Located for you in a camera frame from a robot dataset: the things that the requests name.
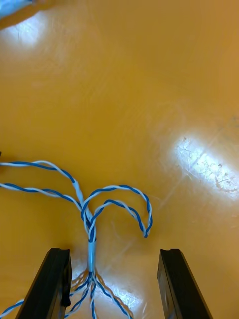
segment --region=blue and white twisted wire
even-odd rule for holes
[[[25,162],[25,161],[15,161],[15,162],[9,162],[9,163],[4,163],[4,162],[0,162],[0,166],[12,166],[12,167],[26,167],[26,166],[34,166],[37,168],[42,168],[42,169],[47,169],[47,170],[53,170],[53,171],[58,171],[59,173],[61,173],[63,176],[67,177],[68,179],[70,179],[75,192],[76,192],[76,196],[78,200],[75,200],[74,198],[72,198],[69,195],[64,195],[61,194],[58,191],[52,190],[52,189],[48,189],[48,188],[44,188],[44,189],[38,189],[38,188],[34,188],[34,187],[20,187],[11,183],[0,183],[0,187],[6,188],[6,189],[10,189],[10,190],[15,190],[15,191],[24,191],[24,192],[29,192],[29,193],[42,193],[44,195],[50,196],[50,197],[56,197],[56,198],[62,198],[65,199],[69,202],[72,202],[76,205],[77,209],[80,211],[81,213],[81,218],[83,220],[84,223],[84,228],[85,231],[88,235],[88,275],[86,277],[86,279],[83,281],[83,283],[81,283],[81,276],[80,276],[80,285],[74,290],[71,291],[70,296],[72,297],[73,295],[79,293],[79,291],[85,287],[81,299],[79,301],[77,301],[72,308],[70,309],[70,311],[65,314],[65,318],[67,318],[68,316],[70,316],[71,314],[74,314],[75,312],[78,311],[78,309],[80,308],[80,305],[82,303],[82,301],[86,298],[89,290],[90,290],[90,307],[92,310],[92,317],[93,319],[97,319],[97,315],[96,315],[96,311],[95,311],[95,302],[94,302],[94,298],[95,298],[95,291],[96,291],[96,287],[100,288],[102,290],[102,292],[104,293],[104,295],[106,295],[107,297],[111,298],[113,303],[116,304],[121,311],[123,312],[124,315],[126,315],[128,317],[128,319],[132,319],[132,315],[130,315],[130,313],[127,311],[126,307],[124,307],[123,303],[120,301],[119,298],[115,297],[111,291],[105,286],[102,285],[102,283],[100,281],[97,280],[97,275],[95,272],[95,251],[96,251],[96,218],[102,213],[103,209],[109,205],[117,205],[119,207],[125,208],[129,214],[138,222],[139,227],[141,229],[141,231],[143,232],[143,235],[145,238],[148,237],[149,233],[150,233],[150,229],[152,227],[153,224],[153,220],[152,220],[152,206],[151,203],[149,201],[149,198],[147,195],[145,195],[144,193],[142,193],[139,189],[137,188],[133,188],[127,185],[111,185],[111,186],[107,186],[104,188],[100,188],[100,189],[96,189],[95,191],[93,191],[90,196],[84,201],[83,198],[83,194],[80,190],[79,184],[76,181],[76,179],[74,179],[67,171],[60,169],[59,167],[57,167],[55,164],[45,161],[45,160],[38,160],[38,161],[34,161],[34,162]],[[127,206],[124,202],[119,201],[119,200],[112,200],[112,199],[108,199],[104,202],[103,205],[99,206],[96,210],[94,215],[91,214],[91,212],[88,209],[88,204],[90,202],[91,199],[93,199],[94,197],[96,197],[97,195],[99,195],[102,192],[109,192],[109,191],[114,191],[116,189],[122,189],[122,190],[130,190],[138,195],[140,195],[147,203],[147,211],[148,211],[148,225],[147,228],[144,226],[144,224],[142,223],[141,217],[139,215],[139,213],[132,207]],[[14,304],[13,306],[7,308],[1,315],[0,315],[0,319],[3,318],[4,316],[6,316],[7,314],[9,314],[12,310],[14,310],[15,308],[19,307],[20,305],[23,304],[24,300],[20,300],[19,302],[17,302],[16,304]]]

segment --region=wire bundle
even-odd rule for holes
[[[79,184],[76,181],[76,179],[74,179],[67,171],[60,169],[59,167],[57,167],[53,163],[50,163],[50,162],[45,161],[45,160],[38,160],[38,161],[34,161],[34,162],[15,161],[15,162],[9,162],[9,163],[7,163],[7,162],[1,163],[0,162],[0,166],[12,166],[12,167],[34,166],[34,167],[42,168],[42,169],[46,169],[46,170],[58,171],[63,176],[70,179],[72,186],[76,192],[77,200],[75,200],[73,197],[71,197],[69,195],[61,194],[60,192],[55,191],[53,189],[20,187],[20,186],[17,186],[15,184],[11,184],[11,183],[0,183],[0,187],[6,188],[9,190],[24,191],[24,192],[28,192],[28,193],[42,193],[42,194],[50,196],[50,197],[62,198],[64,200],[67,200],[69,202],[74,203],[76,205],[77,209],[80,211],[80,216],[81,216],[81,219],[83,220],[84,228],[85,228],[85,231],[86,231],[87,236],[88,236],[88,269],[78,277],[76,283],[72,283],[72,291],[70,293],[71,297],[74,296],[75,294],[79,293],[79,291],[81,289],[84,288],[84,290],[82,292],[80,300],[78,300],[72,306],[72,308],[68,311],[68,313],[65,314],[65,318],[67,318],[68,316],[70,316],[78,311],[82,301],[86,298],[88,292],[90,291],[90,307],[91,307],[91,311],[92,311],[92,318],[97,319],[94,298],[95,298],[96,287],[98,287],[99,289],[102,290],[104,295],[106,295],[107,297],[112,299],[113,303],[116,304],[121,309],[123,314],[126,315],[128,317],[128,319],[132,319],[133,318],[132,312],[127,309],[127,307],[122,303],[122,301],[118,297],[114,296],[112,291],[108,287],[106,287],[103,279],[96,272],[96,269],[95,269],[96,225],[95,225],[95,223],[96,223],[96,218],[102,213],[102,211],[104,210],[105,207],[107,207],[109,205],[116,205],[116,206],[119,206],[121,208],[126,209],[129,212],[129,214],[138,222],[139,227],[140,227],[141,231],[143,232],[144,237],[147,238],[149,233],[150,233],[150,229],[152,227],[152,224],[153,224],[152,206],[151,206],[151,203],[149,201],[148,196],[145,195],[144,193],[142,193],[139,189],[133,188],[133,187],[130,187],[127,185],[119,185],[119,186],[110,185],[110,186],[106,186],[104,188],[96,189],[95,191],[93,191],[90,194],[90,196],[86,200],[84,200],[83,194],[80,190]],[[94,197],[98,196],[99,194],[101,194],[103,192],[111,192],[111,191],[114,191],[116,189],[130,190],[130,191],[140,195],[146,201],[147,211],[148,211],[147,227],[144,226],[139,213],[134,208],[127,206],[124,202],[119,201],[119,200],[112,200],[112,199],[106,200],[103,203],[103,205],[99,206],[95,210],[94,215],[92,215],[92,213],[90,212],[90,210],[88,208],[88,204],[91,201],[91,199],[93,199]],[[4,316],[6,316],[7,314],[9,314],[16,307],[22,305],[23,301],[24,300],[20,300],[19,302],[17,302],[13,306],[10,306],[9,308],[7,308],[0,315],[0,319],[3,318]]]

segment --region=blue object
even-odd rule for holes
[[[32,3],[32,0],[0,0],[0,19]]]

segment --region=cable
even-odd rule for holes
[[[110,289],[107,288],[105,285],[102,285],[102,283],[97,279],[97,276],[95,273],[95,254],[96,254],[96,225],[95,225],[95,223],[96,223],[97,217],[102,213],[102,211],[104,210],[105,207],[107,207],[109,205],[116,205],[118,207],[124,208],[138,222],[140,230],[143,232],[144,237],[147,238],[149,233],[150,233],[152,224],[153,224],[152,206],[151,206],[151,203],[149,201],[148,196],[146,194],[144,194],[143,192],[141,192],[139,189],[134,188],[134,187],[130,187],[127,185],[119,185],[119,186],[110,185],[110,186],[96,189],[95,191],[93,191],[90,194],[90,196],[86,200],[84,200],[83,194],[80,190],[79,184],[76,181],[76,179],[74,179],[67,171],[60,169],[58,166],[56,166],[55,164],[53,164],[51,162],[48,162],[45,160],[38,160],[38,161],[34,161],[34,162],[25,162],[25,161],[15,161],[15,162],[10,162],[10,163],[6,163],[6,162],[1,163],[0,162],[0,166],[11,166],[11,167],[33,166],[33,167],[46,169],[46,170],[50,170],[50,171],[57,171],[60,174],[62,174],[64,177],[67,177],[71,181],[72,186],[75,190],[77,200],[75,200],[73,197],[71,197],[69,195],[61,194],[60,192],[58,192],[56,190],[49,189],[49,188],[39,189],[39,188],[34,188],[34,187],[21,187],[21,186],[17,186],[15,184],[11,184],[11,183],[0,183],[0,187],[5,188],[5,189],[9,189],[9,190],[24,191],[24,192],[28,192],[28,193],[41,193],[41,194],[44,194],[44,195],[47,195],[50,197],[54,197],[54,198],[62,198],[64,200],[67,200],[69,202],[74,203],[76,205],[77,209],[80,211],[80,216],[81,216],[81,219],[83,220],[84,228],[85,228],[85,231],[86,231],[87,236],[88,236],[88,275],[87,275],[86,279],[84,280],[85,273],[82,273],[79,276],[76,283],[72,282],[72,288],[76,287],[76,286],[77,287],[73,291],[70,292],[70,297],[74,296],[75,294],[78,294],[82,288],[85,288],[85,289],[82,292],[82,296],[81,296],[80,300],[78,300],[72,306],[70,311],[65,314],[65,318],[67,318],[71,314],[76,313],[79,310],[81,303],[83,302],[83,300],[86,298],[88,292],[90,291],[90,307],[91,307],[91,311],[92,311],[92,318],[97,319],[94,299],[95,299],[96,287],[98,287],[99,289],[102,290],[102,292],[105,296],[112,299],[113,303],[120,308],[120,310],[123,312],[124,315],[126,315],[128,317],[128,319],[133,319],[133,315],[128,312],[128,310],[126,309],[126,306],[122,303],[122,301],[118,297],[115,297],[111,293]],[[120,200],[108,199],[95,210],[94,215],[91,214],[90,210],[88,209],[88,204],[91,201],[91,199],[98,196],[102,192],[110,192],[110,191],[114,191],[116,189],[130,190],[130,191],[134,192],[135,194],[140,195],[145,200],[145,202],[147,204],[147,212],[148,212],[147,228],[142,223],[142,220],[141,220],[139,213],[134,208],[127,206],[124,202],[122,202]],[[18,307],[22,304],[23,304],[23,300],[17,302],[15,305],[7,308],[2,313],[2,315],[0,315],[0,319],[2,317],[6,316],[7,314],[9,314],[13,309],[15,309],[16,307]]]
[[[12,312],[15,308],[21,306],[24,302],[24,299],[19,300],[15,305],[8,307],[3,311],[3,313],[0,315],[0,319],[3,318],[4,316],[8,315],[10,312]]]

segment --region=black plastic part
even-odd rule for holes
[[[16,319],[63,319],[71,304],[71,279],[70,250],[50,249]]]
[[[179,249],[160,250],[158,283],[166,319],[212,319]]]

